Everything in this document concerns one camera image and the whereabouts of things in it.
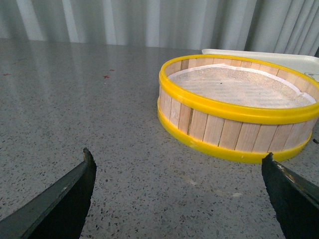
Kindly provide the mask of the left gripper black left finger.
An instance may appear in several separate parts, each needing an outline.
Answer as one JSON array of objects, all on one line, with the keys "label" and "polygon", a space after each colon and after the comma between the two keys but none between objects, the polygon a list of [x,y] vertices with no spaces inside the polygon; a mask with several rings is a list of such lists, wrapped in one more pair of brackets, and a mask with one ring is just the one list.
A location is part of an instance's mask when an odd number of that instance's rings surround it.
[{"label": "left gripper black left finger", "polygon": [[91,152],[83,154],[83,162],[0,222],[2,239],[80,238],[97,170]]}]

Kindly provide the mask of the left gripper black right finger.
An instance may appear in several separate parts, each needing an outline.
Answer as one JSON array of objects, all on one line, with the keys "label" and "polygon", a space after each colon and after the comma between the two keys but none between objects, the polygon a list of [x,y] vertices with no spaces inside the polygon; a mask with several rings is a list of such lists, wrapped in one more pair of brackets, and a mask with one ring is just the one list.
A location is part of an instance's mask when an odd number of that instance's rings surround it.
[{"label": "left gripper black right finger", "polygon": [[262,176],[287,239],[319,237],[319,187],[281,165],[269,153],[262,159]]}]

